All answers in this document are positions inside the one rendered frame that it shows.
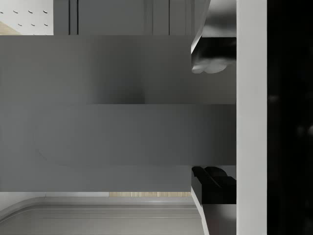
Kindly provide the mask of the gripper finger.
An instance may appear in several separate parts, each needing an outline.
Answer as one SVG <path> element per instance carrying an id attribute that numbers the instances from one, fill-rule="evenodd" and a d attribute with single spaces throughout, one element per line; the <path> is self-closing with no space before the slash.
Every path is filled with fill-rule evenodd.
<path id="1" fill-rule="evenodd" d="M 219 73 L 235 62 L 235 37 L 200 37 L 193 45 L 192 73 Z"/>
<path id="2" fill-rule="evenodd" d="M 201 205 L 236 204 L 236 180 L 219 167 L 192 167 L 191 187 Z"/>

